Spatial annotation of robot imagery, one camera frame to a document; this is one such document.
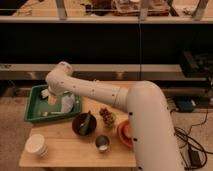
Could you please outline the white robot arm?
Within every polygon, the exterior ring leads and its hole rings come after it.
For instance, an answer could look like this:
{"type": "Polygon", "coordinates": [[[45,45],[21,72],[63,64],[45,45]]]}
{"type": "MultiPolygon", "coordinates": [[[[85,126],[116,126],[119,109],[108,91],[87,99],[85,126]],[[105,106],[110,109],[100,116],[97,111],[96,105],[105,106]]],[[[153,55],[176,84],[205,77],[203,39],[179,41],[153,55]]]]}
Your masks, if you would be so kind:
{"type": "Polygon", "coordinates": [[[69,91],[126,112],[138,171],[185,171],[166,97],[159,86],[139,81],[130,88],[72,77],[62,61],[46,76],[48,91],[69,91]]]}

